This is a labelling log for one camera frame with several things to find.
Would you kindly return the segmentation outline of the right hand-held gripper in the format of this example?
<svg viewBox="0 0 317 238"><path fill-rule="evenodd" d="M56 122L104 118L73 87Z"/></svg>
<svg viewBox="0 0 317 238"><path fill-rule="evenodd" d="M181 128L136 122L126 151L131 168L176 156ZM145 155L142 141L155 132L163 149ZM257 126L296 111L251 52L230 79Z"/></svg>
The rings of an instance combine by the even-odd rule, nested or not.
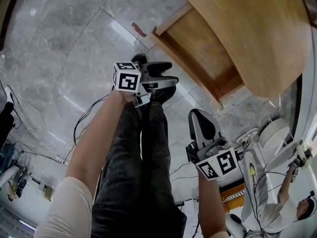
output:
<svg viewBox="0 0 317 238"><path fill-rule="evenodd" d="M186 147L188 161L208 180L220 179L231 174L238 161L234 148L229 145L219 123L208 113L192 109L188 116L191 142ZM214 141L204 145L205 141Z"/></svg>

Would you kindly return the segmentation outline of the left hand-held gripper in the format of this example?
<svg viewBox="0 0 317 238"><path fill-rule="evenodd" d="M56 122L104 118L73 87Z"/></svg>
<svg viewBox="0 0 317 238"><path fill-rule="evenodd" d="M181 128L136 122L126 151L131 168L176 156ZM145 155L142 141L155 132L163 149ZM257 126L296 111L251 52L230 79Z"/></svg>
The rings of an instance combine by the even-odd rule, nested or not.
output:
<svg viewBox="0 0 317 238"><path fill-rule="evenodd" d="M162 75L172 68L172 63L165 61L148 62L145 69L149 75ZM148 77L145 79L139 65L131 61L113 64L112 81L117 91L134 94L136 108L150 102L151 93L146 89L163 89L175 86L179 79L174 76Z"/></svg>

